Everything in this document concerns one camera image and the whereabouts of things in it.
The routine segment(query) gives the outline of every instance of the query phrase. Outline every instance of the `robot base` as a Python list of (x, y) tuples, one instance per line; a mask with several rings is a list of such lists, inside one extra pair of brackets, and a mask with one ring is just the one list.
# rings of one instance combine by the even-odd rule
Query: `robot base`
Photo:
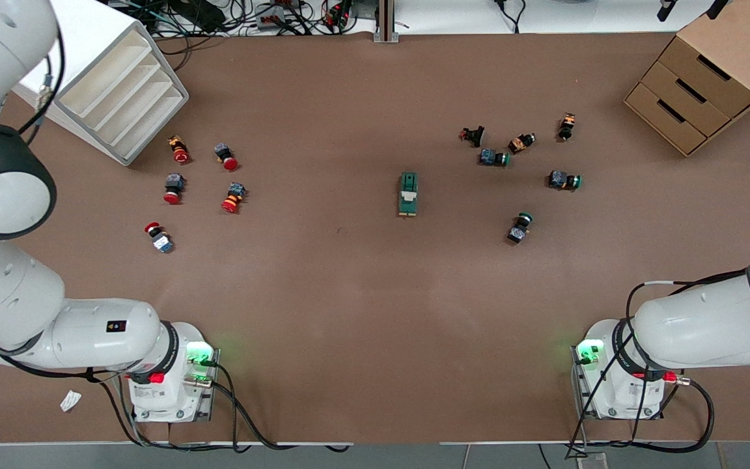
[[(202, 333), (185, 322), (174, 322), (178, 332), (178, 350), (175, 363), (164, 374), (163, 382), (140, 385), (129, 380), (129, 394), (140, 422), (191, 422), (209, 421), (212, 411), (212, 389), (186, 384), (188, 375), (205, 374), (214, 380), (217, 368), (199, 367), (188, 361), (190, 342), (203, 342)], [(218, 350), (210, 358), (218, 361)]]
[[(617, 320), (598, 321), (589, 329), (586, 339), (577, 347), (572, 347), (572, 387), (578, 412), (586, 405), (595, 383), (601, 380), (607, 363), (613, 359), (613, 330), (617, 324)], [(588, 350), (592, 345), (598, 347), (598, 361), (581, 365), (581, 349)], [(635, 419), (639, 404), (642, 404), (641, 419), (657, 415), (664, 394), (664, 381), (648, 381), (644, 401), (640, 403), (643, 381), (623, 370), (619, 363), (613, 363), (604, 378), (591, 406), (587, 408), (587, 416), (596, 419)]]

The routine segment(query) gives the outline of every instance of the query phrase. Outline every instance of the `gray floor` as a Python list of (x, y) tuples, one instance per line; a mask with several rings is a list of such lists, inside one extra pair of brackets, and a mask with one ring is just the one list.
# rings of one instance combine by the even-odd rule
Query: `gray floor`
[[(565, 448), (544, 445), (552, 469), (574, 469), (574, 461), (564, 461)], [(750, 469), (750, 443), (708, 444), (702, 451), (668, 455), (651, 451), (606, 449), (610, 469)], [(362, 445), (343, 454), (324, 448), (296, 448), (269, 451), (252, 448), (245, 454), (208, 451), (181, 454), (176, 451), (137, 448), (132, 445), (42, 445), (0, 446), (2, 469), (172, 469), (187, 467), (240, 469), (462, 469), (466, 446), (439, 445)], [(465, 469), (479, 468), (544, 469), (536, 445), (471, 446)]]

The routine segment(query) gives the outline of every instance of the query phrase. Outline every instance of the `brown table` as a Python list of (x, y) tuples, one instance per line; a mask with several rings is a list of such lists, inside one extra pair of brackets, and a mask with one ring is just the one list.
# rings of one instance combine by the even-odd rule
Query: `brown table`
[[(576, 420), (569, 345), (621, 317), (641, 281), (750, 262), (750, 115), (686, 160), (621, 102), (668, 39), (223, 40), (182, 69), (189, 103), (129, 169), (46, 124), (33, 149), (59, 202), (18, 244), (71, 297), (146, 300), (196, 324), (272, 439), (564, 440)], [(29, 115), (16, 101), (10, 124)], [(577, 126), (558, 143), (565, 112)], [(456, 139), (476, 125), (494, 148), (538, 141), (506, 169), (478, 166)], [(193, 163), (172, 161), (171, 134)], [(237, 172), (215, 162), (218, 142)], [(581, 173), (583, 189), (545, 188), (551, 169)], [(169, 206), (161, 185), (176, 170), (187, 191)], [(419, 174), (412, 220), (396, 217), (403, 171)], [(232, 180), (250, 190), (239, 214), (219, 207)], [(520, 211), (533, 229), (511, 246)], [(152, 220), (175, 252), (152, 249)], [(714, 438), (750, 440), (750, 367), (690, 376), (717, 404)], [(68, 389), (84, 397), (63, 414)], [(591, 437), (628, 436), (628, 422), (598, 423)], [(226, 440), (229, 424), (218, 400), (212, 423), (170, 437)], [(639, 434), (690, 440), (703, 425), (685, 390)], [(0, 366), (0, 442), (122, 439), (98, 387)]]

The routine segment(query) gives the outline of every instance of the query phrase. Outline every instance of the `white tag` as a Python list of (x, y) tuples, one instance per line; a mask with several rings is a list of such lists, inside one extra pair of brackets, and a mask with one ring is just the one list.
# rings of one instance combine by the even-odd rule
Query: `white tag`
[(60, 403), (60, 409), (62, 409), (63, 412), (68, 412), (72, 407), (77, 406), (81, 397), (83, 397), (83, 395), (79, 392), (69, 391), (68, 394), (66, 394), (65, 399)]

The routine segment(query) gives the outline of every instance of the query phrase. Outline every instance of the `white shelf unit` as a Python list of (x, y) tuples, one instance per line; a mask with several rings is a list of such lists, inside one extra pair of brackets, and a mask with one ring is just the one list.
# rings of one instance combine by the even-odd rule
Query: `white shelf unit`
[[(47, 116), (117, 162), (131, 164), (187, 102), (187, 90), (139, 21), (93, 0), (51, 4), (65, 41), (66, 73)], [(81, 30), (83, 16), (102, 25), (98, 36)], [(107, 20), (113, 27), (106, 27)], [(56, 46), (49, 57), (51, 70), (59, 70)], [(45, 71), (40, 63), (14, 92), (33, 104)]]

